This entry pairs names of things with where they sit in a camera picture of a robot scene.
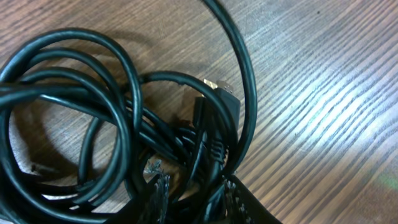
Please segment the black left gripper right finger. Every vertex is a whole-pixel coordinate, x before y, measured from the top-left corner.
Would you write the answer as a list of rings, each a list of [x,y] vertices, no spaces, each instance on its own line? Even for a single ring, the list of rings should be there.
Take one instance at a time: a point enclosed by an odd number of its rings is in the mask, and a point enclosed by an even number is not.
[[[226,211],[217,224],[281,224],[235,176],[218,181],[223,186]]]

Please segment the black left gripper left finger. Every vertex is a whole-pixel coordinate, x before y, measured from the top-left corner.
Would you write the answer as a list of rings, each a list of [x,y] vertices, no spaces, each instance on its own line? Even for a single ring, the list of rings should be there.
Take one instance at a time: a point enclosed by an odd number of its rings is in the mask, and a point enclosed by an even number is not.
[[[161,168],[161,160],[149,163],[144,172],[153,174],[145,189],[111,217],[111,224],[163,224],[168,204],[170,176]]]

